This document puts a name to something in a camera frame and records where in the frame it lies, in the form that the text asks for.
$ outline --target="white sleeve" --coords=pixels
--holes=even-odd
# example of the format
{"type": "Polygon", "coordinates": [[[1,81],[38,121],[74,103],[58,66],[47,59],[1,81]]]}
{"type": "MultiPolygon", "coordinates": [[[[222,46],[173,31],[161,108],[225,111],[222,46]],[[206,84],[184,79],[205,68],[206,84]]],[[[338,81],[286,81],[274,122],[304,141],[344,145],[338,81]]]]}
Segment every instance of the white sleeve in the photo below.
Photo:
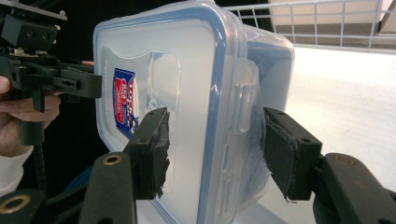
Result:
{"type": "Polygon", "coordinates": [[[0,156],[0,197],[15,190],[23,176],[23,164],[33,147],[23,147],[14,157],[0,156]]]}

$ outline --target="human hand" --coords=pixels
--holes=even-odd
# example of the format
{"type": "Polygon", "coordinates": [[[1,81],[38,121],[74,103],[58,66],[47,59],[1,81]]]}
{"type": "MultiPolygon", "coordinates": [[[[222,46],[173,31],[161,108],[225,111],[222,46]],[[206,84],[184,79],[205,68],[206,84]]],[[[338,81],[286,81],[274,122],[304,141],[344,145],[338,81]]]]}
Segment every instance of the human hand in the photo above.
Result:
{"type": "Polygon", "coordinates": [[[48,94],[45,97],[43,113],[33,109],[32,98],[12,100],[11,83],[5,77],[0,77],[0,156],[12,157],[21,148],[20,120],[42,121],[44,127],[59,115],[61,99],[59,93],[48,94]]]}

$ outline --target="white wire rack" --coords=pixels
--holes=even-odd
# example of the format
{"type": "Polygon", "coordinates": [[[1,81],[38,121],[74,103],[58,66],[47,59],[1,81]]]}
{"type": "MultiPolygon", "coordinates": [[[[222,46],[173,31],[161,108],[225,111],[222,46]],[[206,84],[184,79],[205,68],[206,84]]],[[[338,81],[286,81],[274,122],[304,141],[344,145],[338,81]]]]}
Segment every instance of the white wire rack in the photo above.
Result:
{"type": "Polygon", "coordinates": [[[295,45],[396,51],[396,0],[290,1],[225,9],[295,45]]]}

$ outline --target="container label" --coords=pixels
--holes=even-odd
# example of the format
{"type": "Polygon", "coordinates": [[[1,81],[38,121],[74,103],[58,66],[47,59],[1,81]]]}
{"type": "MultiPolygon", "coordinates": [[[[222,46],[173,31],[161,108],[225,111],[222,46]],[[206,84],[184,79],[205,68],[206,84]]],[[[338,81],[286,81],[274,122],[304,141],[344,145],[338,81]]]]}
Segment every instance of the container label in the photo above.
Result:
{"type": "Polygon", "coordinates": [[[114,118],[117,128],[128,139],[139,125],[136,104],[135,73],[115,68],[113,80],[114,118]]]}

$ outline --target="clear plastic container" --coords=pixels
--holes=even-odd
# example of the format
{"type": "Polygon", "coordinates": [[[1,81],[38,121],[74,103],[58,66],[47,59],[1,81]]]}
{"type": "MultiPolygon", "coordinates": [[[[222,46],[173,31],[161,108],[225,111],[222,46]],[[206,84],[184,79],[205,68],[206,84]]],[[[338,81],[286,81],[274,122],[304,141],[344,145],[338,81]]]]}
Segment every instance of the clear plastic container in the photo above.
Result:
{"type": "Polygon", "coordinates": [[[264,194],[263,99],[285,106],[286,38],[247,27],[212,1],[187,1],[102,22],[93,44],[104,80],[98,130],[110,151],[124,149],[150,110],[170,112],[171,165],[152,203],[165,222],[232,223],[264,194]]]}

